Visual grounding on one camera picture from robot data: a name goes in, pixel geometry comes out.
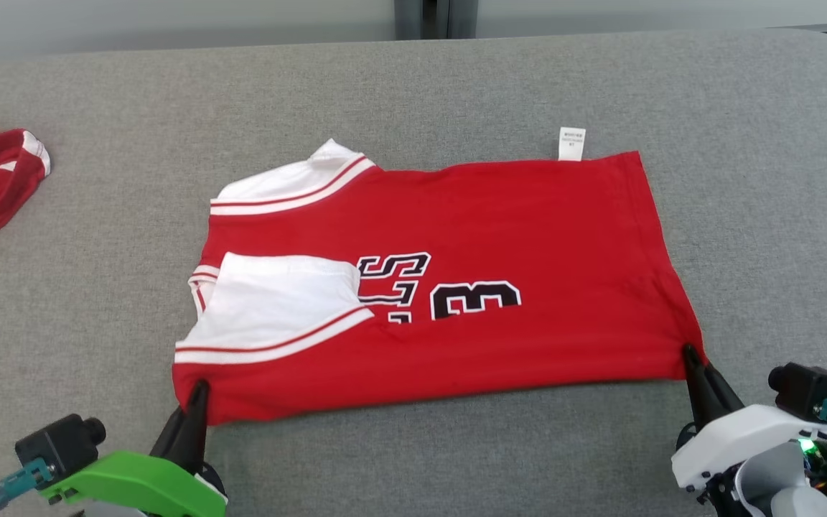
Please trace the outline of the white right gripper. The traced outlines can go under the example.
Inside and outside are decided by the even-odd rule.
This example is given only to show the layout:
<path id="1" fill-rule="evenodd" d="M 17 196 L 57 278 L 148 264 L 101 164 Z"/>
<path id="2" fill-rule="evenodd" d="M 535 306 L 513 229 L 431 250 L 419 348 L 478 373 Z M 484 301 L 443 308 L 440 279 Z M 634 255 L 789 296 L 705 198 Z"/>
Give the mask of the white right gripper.
<path id="1" fill-rule="evenodd" d="M 671 458 L 676 484 L 689 492 L 731 481 L 735 498 L 784 498 L 811 490 L 827 497 L 827 421 L 777 406 L 744 402 L 692 344 L 682 347 L 696 431 L 685 431 Z"/>

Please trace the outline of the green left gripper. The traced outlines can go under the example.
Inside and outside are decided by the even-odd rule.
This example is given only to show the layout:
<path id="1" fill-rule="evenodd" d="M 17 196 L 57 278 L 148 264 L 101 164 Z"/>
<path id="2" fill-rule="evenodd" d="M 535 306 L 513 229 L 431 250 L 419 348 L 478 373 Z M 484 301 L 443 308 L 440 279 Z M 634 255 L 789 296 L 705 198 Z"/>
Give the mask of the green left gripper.
<path id="1" fill-rule="evenodd" d="M 97 500 L 160 516 L 224 516 L 228 501 L 200 480 L 205 458 L 210 387 L 195 383 L 190 397 L 171 414 L 149 455 L 117 451 L 39 493 L 76 504 Z"/>

